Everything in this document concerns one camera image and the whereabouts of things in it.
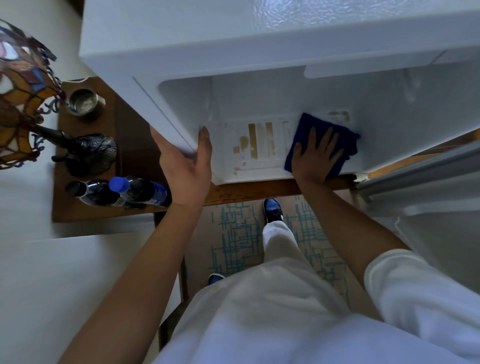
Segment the plastic bottle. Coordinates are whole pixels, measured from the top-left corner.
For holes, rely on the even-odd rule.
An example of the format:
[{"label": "plastic bottle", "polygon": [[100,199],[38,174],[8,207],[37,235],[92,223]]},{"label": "plastic bottle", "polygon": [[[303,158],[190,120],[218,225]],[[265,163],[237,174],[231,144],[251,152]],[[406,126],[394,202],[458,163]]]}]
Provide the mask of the plastic bottle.
[{"label": "plastic bottle", "polygon": [[170,191],[165,186],[142,178],[113,177],[109,186],[129,203],[168,206],[172,202]]},{"label": "plastic bottle", "polygon": [[109,188],[107,180],[72,181],[65,190],[87,205],[120,207],[125,203],[120,194]]}]

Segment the blue cloth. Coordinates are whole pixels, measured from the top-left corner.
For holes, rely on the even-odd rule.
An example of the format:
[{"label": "blue cloth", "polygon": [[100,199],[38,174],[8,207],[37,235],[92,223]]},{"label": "blue cloth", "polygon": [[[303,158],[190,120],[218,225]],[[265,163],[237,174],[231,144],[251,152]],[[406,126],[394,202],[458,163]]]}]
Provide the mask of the blue cloth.
[{"label": "blue cloth", "polygon": [[332,170],[328,174],[327,179],[338,176],[338,174],[342,170],[345,161],[349,160],[350,156],[357,153],[357,139],[360,138],[360,135],[354,133],[345,126],[335,125],[331,122],[317,119],[312,115],[306,113],[303,113],[300,118],[297,131],[295,132],[295,136],[293,137],[292,146],[290,148],[290,151],[288,152],[287,160],[285,161],[285,170],[287,170],[288,172],[292,172],[293,147],[296,143],[301,143],[302,154],[307,149],[308,136],[310,135],[310,130],[312,129],[312,127],[315,127],[315,129],[317,130],[317,146],[318,143],[320,143],[322,137],[327,132],[328,128],[333,128],[332,136],[335,133],[338,133],[338,141],[336,143],[332,156],[335,155],[335,153],[342,148],[345,149],[345,152],[332,167]]}]

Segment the floor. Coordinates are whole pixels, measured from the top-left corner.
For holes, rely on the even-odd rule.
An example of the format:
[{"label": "floor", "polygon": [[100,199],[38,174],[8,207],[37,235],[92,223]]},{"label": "floor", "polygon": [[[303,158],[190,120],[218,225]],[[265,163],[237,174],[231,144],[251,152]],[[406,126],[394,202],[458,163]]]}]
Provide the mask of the floor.
[{"label": "floor", "polygon": [[[339,191],[353,203],[350,191]],[[380,319],[367,293],[332,248],[303,196],[278,198],[284,221],[317,274],[345,299],[352,311]],[[230,276],[263,260],[262,200],[204,207],[185,254],[188,295],[205,287],[211,273]]]}]

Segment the blue and white shoe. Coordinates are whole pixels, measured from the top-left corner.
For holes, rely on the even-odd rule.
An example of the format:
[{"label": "blue and white shoe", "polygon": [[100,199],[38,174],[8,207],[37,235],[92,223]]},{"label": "blue and white shoe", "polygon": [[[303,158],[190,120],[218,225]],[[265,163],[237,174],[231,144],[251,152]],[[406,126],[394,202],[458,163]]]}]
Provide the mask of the blue and white shoe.
[{"label": "blue and white shoe", "polygon": [[283,221],[282,207],[274,198],[264,200],[264,214],[267,224],[272,221]]},{"label": "blue and white shoe", "polygon": [[219,280],[225,279],[225,276],[222,276],[219,273],[212,273],[208,276],[208,286],[211,286],[214,283],[217,283]]}]

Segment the blue bottle cap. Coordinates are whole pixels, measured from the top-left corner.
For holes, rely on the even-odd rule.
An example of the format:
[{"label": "blue bottle cap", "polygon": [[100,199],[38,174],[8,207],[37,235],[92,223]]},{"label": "blue bottle cap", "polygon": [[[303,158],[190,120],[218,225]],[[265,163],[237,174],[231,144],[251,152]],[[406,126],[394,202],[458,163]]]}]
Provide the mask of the blue bottle cap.
[{"label": "blue bottle cap", "polygon": [[108,183],[108,186],[113,192],[122,194],[127,192],[130,187],[130,182],[124,177],[113,177]]}]

